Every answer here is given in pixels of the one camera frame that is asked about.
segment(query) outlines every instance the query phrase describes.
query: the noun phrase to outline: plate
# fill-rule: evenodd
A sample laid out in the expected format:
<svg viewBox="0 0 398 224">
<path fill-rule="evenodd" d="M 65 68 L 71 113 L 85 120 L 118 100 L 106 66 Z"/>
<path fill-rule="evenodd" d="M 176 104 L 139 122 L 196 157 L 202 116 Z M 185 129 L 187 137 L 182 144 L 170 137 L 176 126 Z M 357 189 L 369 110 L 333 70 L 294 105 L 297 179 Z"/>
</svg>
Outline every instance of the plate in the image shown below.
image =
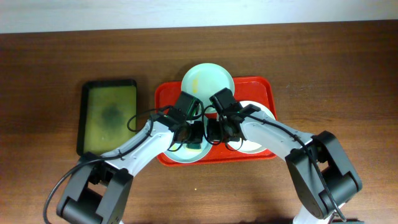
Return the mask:
<svg viewBox="0 0 398 224">
<path fill-rule="evenodd" d="M 181 90 L 201 100 L 204 107 L 211 105 L 209 98 L 224 88 L 229 88 L 234 95 L 232 76 L 225 68 L 213 63 L 201 63 L 192 67 L 181 84 Z M 214 108 L 206 110 L 206 113 L 215 112 Z"/>
</svg>

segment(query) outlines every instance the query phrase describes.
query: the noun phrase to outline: wire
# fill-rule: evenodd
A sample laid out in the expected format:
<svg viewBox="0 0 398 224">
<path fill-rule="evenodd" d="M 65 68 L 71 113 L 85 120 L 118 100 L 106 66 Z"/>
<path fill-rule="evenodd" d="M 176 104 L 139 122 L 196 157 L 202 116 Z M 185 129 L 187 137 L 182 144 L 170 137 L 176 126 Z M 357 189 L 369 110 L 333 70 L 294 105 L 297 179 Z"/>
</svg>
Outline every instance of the wire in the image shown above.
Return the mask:
<svg viewBox="0 0 398 224">
<path fill-rule="evenodd" d="M 200 102 L 200 109 L 201 109 L 201 113 L 198 114 L 198 115 L 196 115 L 196 116 L 194 116 L 194 117 L 192 118 L 192 120 L 196 120 L 196 119 L 200 118 L 202 114 L 205 114 L 205 112 L 204 112 L 204 107 L 203 107 L 203 102 L 202 102 L 202 101 Z"/>
<path fill-rule="evenodd" d="M 338 216 L 342 219 L 343 222 L 347 221 L 346 217 L 343 215 L 343 213 L 341 212 L 340 208 L 337 206 L 336 201 L 333 198 L 333 196 L 332 196 L 332 194 L 331 194 L 331 192 L 330 192 L 330 190 L 329 190 L 329 188 L 328 188 L 328 186 L 326 184 L 326 181 L 325 181 L 325 179 L 322 176 L 321 170 L 319 169 L 319 167 L 317 165 L 317 162 L 312 157 L 312 154 L 308 150 L 308 147 L 304 144 L 304 142 L 301 141 L 301 139 L 296 134 L 291 133 L 288 129 L 286 129 L 286 128 L 278 125 L 278 124 L 269 122 L 269 121 L 267 121 L 265 119 L 259 119 L 259 118 L 255 117 L 255 116 L 250 115 L 250 114 L 243 114 L 243 113 L 237 113 L 237 112 L 230 112 L 230 113 L 226 113 L 226 114 L 231 114 L 231 115 L 233 114 L 233 115 L 237 115 L 237 116 L 245 116 L 245 117 L 254 119 L 256 121 L 262 122 L 263 124 L 271 125 L 273 127 L 281 129 L 282 131 L 287 133 L 290 137 L 292 137 L 294 140 L 296 140 L 303 147 L 305 153 L 307 153 L 307 156 L 310 159 L 312 165 L 314 166 L 314 168 L 315 168 L 315 170 L 316 170 L 316 172 L 317 172 L 317 174 L 319 176 L 319 179 L 321 180 L 323 188 L 325 189 L 325 192 L 328 195 L 328 197 L 329 197 L 329 199 L 330 199 L 330 201 L 331 201 L 331 203 L 333 205 L 333 208 L 336 210 Z"/>
<path fill-rule="evenodd" d="M 172 147 L 174 144 L 175 144 L 175 143 L 173 143 L 173 144 L 167 149 L 169 152 L 177 152 L 178 150 L 180 150 L 180 149 L 182 148 L 182 145 L 184 144 L 184 142 L 181 142 L 181 144 L 179 145 L 179 147 L 176 148 L 175 150 L 170 150 L 171 147 Z"/>
<path fill-rule="evenodd" d="M 52 197 L 54 196 L 55 192 L 57 191 L 57 189 L 59 188 L 59 186 L 72 174 L 74 174 L 76 171 L 78 171 L 79 169 L 81 169 L 84 166 L 90 165 L 90 164 L 95 164 L 97 162 L 103 162 L 103 161 L 110 161 L 110 160 L 114 160 L 114 159 L 120 159 L 123 156 L 129 154 L 130 152 L 132 152 L 133 150 L 135 150 L 138 146 L 140 146 L 149 136 L 150 133 L 153 130 L 154 127 L 154 119 L 152 117 L 152 115 L 149 116 L 150 119 L 150 128 L 147 132 L 147 134 L 145 135 L 144 138 L 142 138 L 136 145 L 134 145 L 132 148 L 130 148 L 129 150 L 127 150 L 124 153 L 121 153 L 117 156 L 111 156 L 111 157 L 100 157 L 98 159 L 94 159 L 91 161 L 87 161 L 87 162 L 82 162 L 81 164 L 78 164 L 76 166 L 74 166 L 72 169 L 70 169 L 66 174 L 64 174 L 61 179 L 57 182 L 57 184 L 55 184 L 54 188 L 51 190 L 49 196 L 47 197 L 45 203 L 44 203 L 44 208 L 43 208 L 43 220 L 46 224 L 51 224 L 49 222 L 49 219 L 47 217 L 47 210 L 49 208 L 50 202 Z"/>
<path fill-rule="evenodd" d="M 229 151 L 233 151 L 233 152 L 239 151 L 242 148 L 242 146 L 243 146 L 243 139 L 242 138 L 241 138 L 241 146 L 239 146 L 238 149 L 231 149 L 231 148 L 229 148 L 228 142 L 225 143 L 225 148 L 227 148 Z"/>
<path fill-rule="evenodd" d="M 211 107 L 214 108 L 213 105 L 208 105 L 207 107 L 205 107 L 205 109 L 204 109 L 203 112 L 202 112 L 201 121 L 202 121 L 203 125 L 205 125 L 205 112 L 206 112 L 206 110 L 207 110 L 208 108 L 211 108 Z M 224 136 L 224 131 L 223 131 L 223 128 L 221 127 L 221 123 L 220 123 L 220 129 L 221 129 L 221 136 Z M 221 140 L 218 141 L 217 143 L 211 142 L 211 141 L 208 139 L 208 136 L 206 135 L 206 128 L 205 128 L 205 131 L 203 132 L 203 136 L 205 137 L 206 141 L 207 141 L 209 144 L 211 144 L 212 146 L 218 146 L 219 144 L 222 143 Z"/>
<path fill-rule="evenodd" d="M 163 111 L 165 111 L 165 110 L 167 110 L 167 109 L 170 109 L 170 108 L 172 108 L 172 107 L 173 107 L 173 106 L 171 106 L 171 105 L 167 105 L 167 106 L 164 106 L 164 107 L 162 107 L 162 108 L 154 108 L 154 109 L 146 110 L 146 111 L 144 111 L 144 112 L 142 112 L 142 113 L 136 114 L 136 115 L 132 116 L 132 117 L 127 121 L 127 129 L 128 129 L 129 131 L 131 131 L 131 132 L 138 132 L 138 131 L 141 131 L 141 129 L 138 130 L 138 129 L 131 129 L 131 128 L 130 128 L 130 122 L 131 122 L 134 118 L 139 117 L 139 116 L 141 116 L 141 115 L 143 115 L 143 114 L 149 113 L 149 112 L 151 112 L 151 111 L 155 111 L 155 110 L 159 110 L 159 111 L 162 111 L 162 112 L 163 112 Z"/>
</svg>

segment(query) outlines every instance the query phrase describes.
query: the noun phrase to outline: brown wooden surface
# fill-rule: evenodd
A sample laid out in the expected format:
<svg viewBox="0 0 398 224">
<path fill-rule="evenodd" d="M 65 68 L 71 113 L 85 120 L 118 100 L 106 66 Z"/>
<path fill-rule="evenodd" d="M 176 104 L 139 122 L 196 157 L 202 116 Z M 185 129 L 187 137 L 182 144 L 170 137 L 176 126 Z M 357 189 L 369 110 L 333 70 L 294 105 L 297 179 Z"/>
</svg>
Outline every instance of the brown wooden surface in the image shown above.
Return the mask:
<svg viewBox="0 0 398 224">
<path fill-rule="evenodd" d="M 134 78 L 144 111 L 157 86 L 202 62 L 266 77 L 281 122 L 335 133 L 364 185 L 344 214 L 397 222 L 397 21 L 0 35 L 0 222 L 42 223 L 47 194 L 78 159 L 82 83 Z M 54 223 L 65 223 L 55 215 L 61 190 Z M 267 221 L 300 206 L 280 159 L 171 168 L 154 159 L 134 179 L 124 221 Z"/>
</svg>

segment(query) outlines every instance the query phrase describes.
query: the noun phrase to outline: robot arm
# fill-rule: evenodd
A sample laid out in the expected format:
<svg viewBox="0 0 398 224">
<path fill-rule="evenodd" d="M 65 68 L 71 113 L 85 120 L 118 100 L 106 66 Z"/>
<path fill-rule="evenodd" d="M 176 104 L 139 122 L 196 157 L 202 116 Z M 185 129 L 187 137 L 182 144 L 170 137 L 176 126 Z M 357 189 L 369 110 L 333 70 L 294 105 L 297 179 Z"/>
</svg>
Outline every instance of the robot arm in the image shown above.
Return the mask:
<svg viewBox="0 0 398 224">
<path fill-rule="evenodd" d="M 207 130 L 213 133 L 210 139 L 225 143 L 250 140 L 287 163 L 297 195 L 305 207 L 296 217 L 296 223 L 327 223 L 330 215 L 339 211 L 337 206 L 362 189 L 361 179 L 332 133 L 324 131 L 314 135 L 297 131 L 271 119 L 256 106 L 243 108 L 226 88 L 210 100 L 221 118 L 209 121 L 213 123 Z M 326 161 L 328 167 L 320 172 L 316 162 Z"/>
<path fill-rule="evenodd" d="M 333 202 L 342 206 L 362 189 L 361 179 L 332 133 L 324 131 L 317 136 L 303 133 L 274 121 L 258 107 L 249 105 L 242 108 L 228 89 L 219 91 L 210 100 L 221 119 L 209 119 L 209 139 L 223 142 L 250 140 L 270 149 L 287 163 L 297 195 L 303 203 L 294 224 L 326 223 L 335 211 Z M 204 130 L 193 128 L 198 126 L 186 122 L 194 120 L 199 104 L 198 99 L 182 92 L 167 114 L 157 113 L 128 142 L 101 155 L 116 159 L 92 163 L 76 171 L 58 203 L 57 215 L 70 223 L 121 223 L 133 177 L 174 142 L 197 144 L 197 139 L 201 141 Z M 330 200 L 325 192 L 303 145 L 317 162 L 328 162 L 329 167 L 322 171 L 322 179 L 334 200 Z M 85 154 L 80 162 L 96 158 Z M 107 186 L 105 194 L 101 196 L 92 191 L 88 182 Z"/>
<path fill-rule="evenodd" d="M 57 205 L 57 215 L 72 224 L 122 223 L 134 176 L 173 143 L 195 144 L 197 136 L 203 135 L 203 125 L 198 129 L 198 125 L 186 122 L 194 118 L 200 103 L 197 98 L 182 92 L 167 114 L 157 113 L 134 137 L 101 155 L 115 159 L 88 164 L 76 171 Z M 97 158 L 88 153 L 80 162 Z M 104 195 L 91 190 L 89 182 L 105 185 Z"/>
</svg>

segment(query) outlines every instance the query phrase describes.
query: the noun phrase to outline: white plate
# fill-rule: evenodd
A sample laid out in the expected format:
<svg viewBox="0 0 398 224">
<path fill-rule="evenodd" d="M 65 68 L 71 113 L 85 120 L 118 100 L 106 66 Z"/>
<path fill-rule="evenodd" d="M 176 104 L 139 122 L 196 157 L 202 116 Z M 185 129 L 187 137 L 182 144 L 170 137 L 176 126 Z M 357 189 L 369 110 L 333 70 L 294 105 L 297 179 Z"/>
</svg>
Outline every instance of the white plate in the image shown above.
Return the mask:
<svg viewBox="0 0 398 224">
<path fill-rule="evenodd" d="M 265 107 L 260 103 L 254 101 L 241 101 L 240 103 L 243 107 L 249 104 L 258 106 L 262 111 L 265 111 L 268 116 L 270 116 L 272 119 L 275 119 L 275 116 L 272 114 L 272 112 L 267 107 Z M 241 147 L 241 142 L 229 142 L 228 145 L 230 145 L 233 149 L 246 154 L 254 154 L 266 150 L 265 147 L 262 147 L 260 144 L 251 141 L 243 141 L 242 147 Z"/>
<path fill-rule="evenodd" d="M 181 90 L 203 102 L 203 106 L 211 105 L 209 98 L 216 92 L 229 88 L 235 93 L 232 76 L 225 68 L 213 64 L 202 63 L 192 67 L 182 79 Z M 214 108 L 208 108 L 206 113 L 215 113 Z"/>
</svg>

